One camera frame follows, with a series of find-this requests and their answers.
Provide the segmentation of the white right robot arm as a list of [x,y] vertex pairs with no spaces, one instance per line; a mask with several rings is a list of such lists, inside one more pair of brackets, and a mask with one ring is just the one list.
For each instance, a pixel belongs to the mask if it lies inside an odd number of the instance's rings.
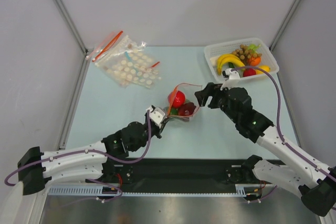
[[257,112],[244,88],[223,88],[208,83],[195,92],[199,106],[220,109],[235,124],[243,137],[279,158],[286,168],[278,167],[258,156],[247,159],[243,179],[270,182],[299,197],[314,214],[324,217],[335,206],[335,168],[319,161],[285,138],[278,124]]

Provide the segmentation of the clear zip bag red zipper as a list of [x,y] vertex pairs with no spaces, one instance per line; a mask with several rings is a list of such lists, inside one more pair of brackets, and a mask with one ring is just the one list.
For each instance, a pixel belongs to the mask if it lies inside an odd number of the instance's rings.
[[164,111],[169,121],[187,123],[199,110],[195,93],[201,91],[202,85],[191,83],[178,84],[167,96],[167,106]]

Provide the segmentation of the green lime ball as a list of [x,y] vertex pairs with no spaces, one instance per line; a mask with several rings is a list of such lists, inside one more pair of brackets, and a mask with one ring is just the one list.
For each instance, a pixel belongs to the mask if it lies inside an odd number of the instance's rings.
[[170,115],[178,115],[178,109],[177,108],[171,108]]

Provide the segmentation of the bright red apple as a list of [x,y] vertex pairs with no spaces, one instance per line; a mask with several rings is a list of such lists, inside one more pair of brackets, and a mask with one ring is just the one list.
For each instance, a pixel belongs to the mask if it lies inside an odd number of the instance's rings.
[[185,103],[186,97],[182,91],[177,91],[175,96],[173,96],[173,93],[170,93],[168,96],[168,101],[172,107],[179,108]]

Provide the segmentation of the white plastic fruit basket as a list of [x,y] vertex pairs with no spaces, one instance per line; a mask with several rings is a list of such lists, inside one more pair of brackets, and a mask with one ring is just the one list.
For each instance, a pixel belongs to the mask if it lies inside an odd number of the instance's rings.
[[228,68],[258,67],[275,74],[279,66],[266,44],[259,38],[233,40],[206,46],[204,56],[216,81],[224,81]]

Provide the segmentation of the dark red apple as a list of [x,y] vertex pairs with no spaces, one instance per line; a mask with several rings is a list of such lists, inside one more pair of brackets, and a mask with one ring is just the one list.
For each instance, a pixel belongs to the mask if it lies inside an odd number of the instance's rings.
[[178,115],[179,116],[193,115],[195,109],[196,109],[196,105],[193,102],[185,103],[179,107]]

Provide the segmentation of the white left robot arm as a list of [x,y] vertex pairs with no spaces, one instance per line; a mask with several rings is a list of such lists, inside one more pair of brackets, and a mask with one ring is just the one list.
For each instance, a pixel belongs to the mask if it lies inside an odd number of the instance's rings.
[[82,148],[42,152],[30,148],[19,160],[18,180],[23,183],[23,195],[32,195],[57,182],[90,180],[110,182],[115,178],[115,164],[134,164],[142,159],[129,159],[129,152],[144,147],[149,150],[152,137],[161,138],[168,118],[131,122],[117,132]]

